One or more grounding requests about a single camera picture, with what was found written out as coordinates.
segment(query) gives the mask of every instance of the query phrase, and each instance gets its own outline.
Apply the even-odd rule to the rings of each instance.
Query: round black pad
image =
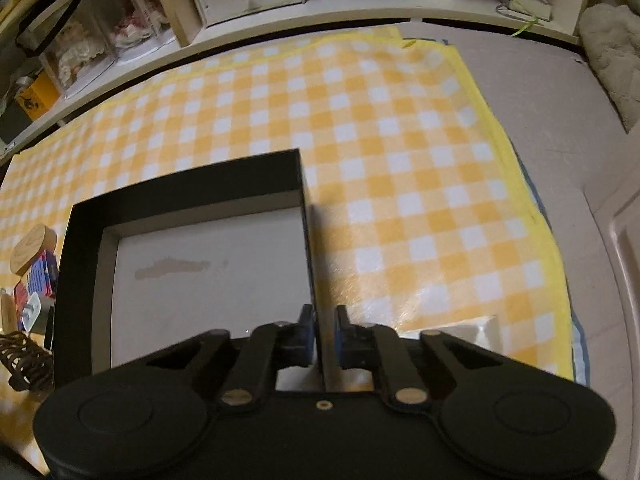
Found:
[[[173,462],[206,423],[206,404],[186,386],[119,387],[87,378],[53,393],[33,431],[52,470],[132,478]]]
[[[500,367],[468,374],[439,423],[463,456],[515,477],[563,478],[597,470],[615,421],[597,394],[551,374]]]

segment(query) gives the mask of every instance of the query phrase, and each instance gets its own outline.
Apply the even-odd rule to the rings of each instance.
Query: yellow box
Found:
[[[15,100],[29,118],[35,121],[49,111],[59,97],[58,89],[49,76],[42,71],[31,86],[18,93]]]

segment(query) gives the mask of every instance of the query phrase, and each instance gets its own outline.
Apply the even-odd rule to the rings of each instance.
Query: metal screw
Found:
[[[316,408],[324,412],[329,411],[333,406],[334,404],[330,400],[318,400],[318,402],[316,402]]]
[[[226,391],[222,394],[220,400],[229,406],[244,406],[254,400],[254,397],[247,390],[239,388],[237,390]]]
[[[403,404],[421,404],[428,398],[427,392],[420,388],[402,388],[396,391],[396,400]]]

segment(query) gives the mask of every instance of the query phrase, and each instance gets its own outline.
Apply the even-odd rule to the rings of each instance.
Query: yellow checkered tablecloth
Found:
[[[321,225],[321,303],[415,330],[496,315],[504,351],[572,375],[558,248],[456,49],[395,28],[323,35],[161,73],[14,157],[0,188],[0,285],[36,222],[212,162],[298,147]],[[0,431],[40,469],[37,402],[0,373]]]

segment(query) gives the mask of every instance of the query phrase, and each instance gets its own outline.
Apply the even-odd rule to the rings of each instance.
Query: black box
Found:
[[[56,386],[213,328],[237,338],[296,321],[303,304],[316,306],[309,218],[298,150],[74,205],[56,298]]]

